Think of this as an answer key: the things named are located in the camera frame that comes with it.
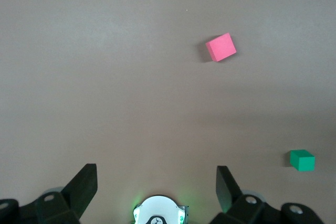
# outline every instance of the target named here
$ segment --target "gray floor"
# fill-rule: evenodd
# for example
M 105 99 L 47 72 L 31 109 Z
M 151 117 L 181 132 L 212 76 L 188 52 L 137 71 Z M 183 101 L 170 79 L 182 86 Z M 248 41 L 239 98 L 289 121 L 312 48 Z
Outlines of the gray floor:
M 83 224 L 146 196 L 220 211 L 217 165 L 274 207 L 336 223 L 336 0 L 0 0 L 0 198 L 97 163 Z M 238 53 L 211 62 L 229 32 Z M 288 166 L 293 149 L 316 170 Z

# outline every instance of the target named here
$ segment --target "pink cube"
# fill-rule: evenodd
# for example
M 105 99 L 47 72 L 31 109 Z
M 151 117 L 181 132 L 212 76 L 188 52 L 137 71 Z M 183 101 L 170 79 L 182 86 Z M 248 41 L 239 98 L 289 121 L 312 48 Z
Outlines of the pink cube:
M 207 42 L 205 45 L 213 61 L 223 60 L 237 52 L 229 33 L 221 35 Z

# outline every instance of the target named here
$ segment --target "white device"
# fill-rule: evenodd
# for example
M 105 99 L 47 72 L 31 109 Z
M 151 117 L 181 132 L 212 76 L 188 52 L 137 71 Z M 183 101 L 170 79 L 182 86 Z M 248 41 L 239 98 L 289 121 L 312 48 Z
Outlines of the white device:
M 188 206 L 179 207 L 165 196 L 152 196 L 133 211 L 135 224 L 186 224 Z

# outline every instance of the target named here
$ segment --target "green cube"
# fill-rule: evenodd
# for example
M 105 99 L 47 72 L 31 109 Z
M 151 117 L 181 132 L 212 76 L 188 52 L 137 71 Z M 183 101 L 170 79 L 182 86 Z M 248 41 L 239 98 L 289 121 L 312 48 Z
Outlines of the green cube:
M 306 150 L 290 151 L 290 164 L 300 172 L 314 170 L 315 157 Z

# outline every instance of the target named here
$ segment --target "cube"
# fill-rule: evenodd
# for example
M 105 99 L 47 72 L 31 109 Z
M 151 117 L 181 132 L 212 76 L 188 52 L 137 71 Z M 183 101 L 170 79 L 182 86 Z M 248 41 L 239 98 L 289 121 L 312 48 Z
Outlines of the cube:
M 306 150 L 290 151 L 290 164 L 300 172 L 314 170 L 315 157 Z
M 223 60 L 237 52 L 229 33 L 221 35 L 205 45 L 213 61 Z

